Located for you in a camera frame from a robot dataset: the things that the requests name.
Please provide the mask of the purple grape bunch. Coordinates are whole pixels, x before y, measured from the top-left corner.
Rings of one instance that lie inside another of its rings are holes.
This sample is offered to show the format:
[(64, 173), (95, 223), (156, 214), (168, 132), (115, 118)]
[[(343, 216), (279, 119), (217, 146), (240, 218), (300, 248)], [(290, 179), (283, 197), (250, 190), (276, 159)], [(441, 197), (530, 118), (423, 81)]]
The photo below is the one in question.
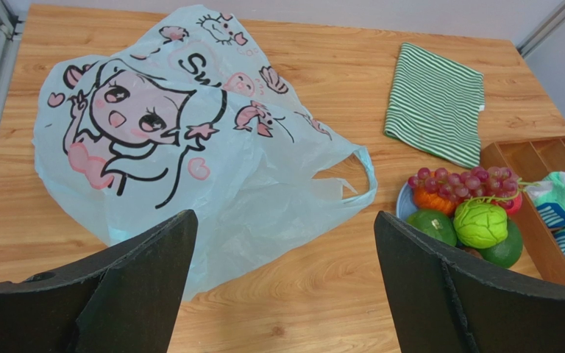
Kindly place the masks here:
[(525, 191), (525, 183), (520, 176), (508, 167), (497, 166), (476, 166), (461, 173), (450, 172), (446, 168), (434, 171), (421, 168), (406, 183), (412, 189), (424, 188), (428, 193), (437, 193), (458, 204), (473, 199), (499, 205)]

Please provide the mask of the red apple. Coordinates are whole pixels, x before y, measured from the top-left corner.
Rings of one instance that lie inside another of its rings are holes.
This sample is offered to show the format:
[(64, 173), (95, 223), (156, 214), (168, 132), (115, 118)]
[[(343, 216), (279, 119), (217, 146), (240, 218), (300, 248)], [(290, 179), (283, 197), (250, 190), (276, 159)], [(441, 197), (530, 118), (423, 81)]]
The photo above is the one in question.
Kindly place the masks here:
[(507, 215), (514, 215), (518, 211), (520, 211), (522, 203), (522, 194), (518, 193), (515, 198), (500, 202), (499, 206), (501, 206), (506, 211)]

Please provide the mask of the orange mini pumpkin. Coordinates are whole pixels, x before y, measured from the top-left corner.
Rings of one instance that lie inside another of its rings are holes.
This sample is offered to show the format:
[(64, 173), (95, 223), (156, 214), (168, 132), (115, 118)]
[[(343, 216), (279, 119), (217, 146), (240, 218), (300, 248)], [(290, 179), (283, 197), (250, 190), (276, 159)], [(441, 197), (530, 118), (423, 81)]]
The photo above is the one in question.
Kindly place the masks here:
[(439, 211), (452, 217), (458, 207), (457, 202), (440, 197), (437, 193), (428, 193), (424, 188), (413, 189), (413, 203), (419, 209)]

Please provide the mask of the light green wrinkled fruit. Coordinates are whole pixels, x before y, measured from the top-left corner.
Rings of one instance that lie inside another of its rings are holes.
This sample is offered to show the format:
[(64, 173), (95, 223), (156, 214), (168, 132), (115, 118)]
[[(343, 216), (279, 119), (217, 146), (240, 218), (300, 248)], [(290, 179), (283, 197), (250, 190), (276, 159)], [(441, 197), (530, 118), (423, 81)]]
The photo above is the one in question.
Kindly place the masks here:
[(453, 226), (458, 240), (475, 249), (488, 249), (508, 236), (506, 211), (487, 202), (464, 202), (456, 208)]

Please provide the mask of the light blue cartoon plastic bag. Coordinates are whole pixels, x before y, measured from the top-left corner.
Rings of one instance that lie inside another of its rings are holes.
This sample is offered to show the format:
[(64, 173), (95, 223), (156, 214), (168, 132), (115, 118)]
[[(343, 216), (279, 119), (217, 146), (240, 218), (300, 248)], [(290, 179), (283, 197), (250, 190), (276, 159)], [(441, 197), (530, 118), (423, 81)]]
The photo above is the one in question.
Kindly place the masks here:
[(182, 7), (111, 56), (56, 64), (32, 142), (50, 196), (108, 246), (183, 210), (199, 225), (183, 299), (368, 207), (368, 150), (317, 121), (240, 21)]

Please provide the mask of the dark green round fruit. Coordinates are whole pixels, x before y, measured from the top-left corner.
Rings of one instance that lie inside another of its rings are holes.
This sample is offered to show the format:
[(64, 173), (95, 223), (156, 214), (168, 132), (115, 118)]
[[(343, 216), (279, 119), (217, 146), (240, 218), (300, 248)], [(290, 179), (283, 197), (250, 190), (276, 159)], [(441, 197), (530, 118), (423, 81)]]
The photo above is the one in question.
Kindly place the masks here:
[(452, 219), (440, 211), (420, 209), (409, 215), (406, 222), (436, 240), (457, 246), (458, 237)]

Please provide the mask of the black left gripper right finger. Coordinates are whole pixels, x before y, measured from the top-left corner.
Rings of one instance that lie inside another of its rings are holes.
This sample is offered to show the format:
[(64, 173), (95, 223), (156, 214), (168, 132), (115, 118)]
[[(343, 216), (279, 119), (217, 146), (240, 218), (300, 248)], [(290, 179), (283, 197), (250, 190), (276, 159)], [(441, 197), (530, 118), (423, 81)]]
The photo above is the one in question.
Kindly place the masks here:
[(377, 256), (402, 352), (565, 352), (565, 286), (448, 246), (379, 212)]

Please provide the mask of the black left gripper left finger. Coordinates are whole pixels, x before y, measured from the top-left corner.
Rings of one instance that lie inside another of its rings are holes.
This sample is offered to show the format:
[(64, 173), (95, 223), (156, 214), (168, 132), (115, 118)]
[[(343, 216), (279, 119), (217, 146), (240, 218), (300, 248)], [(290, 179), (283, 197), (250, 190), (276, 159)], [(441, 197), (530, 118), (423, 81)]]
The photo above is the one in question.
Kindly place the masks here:
[(192, 210), (23, 282), (0, 282), (0, 352), (166, 352), (193, 256)]

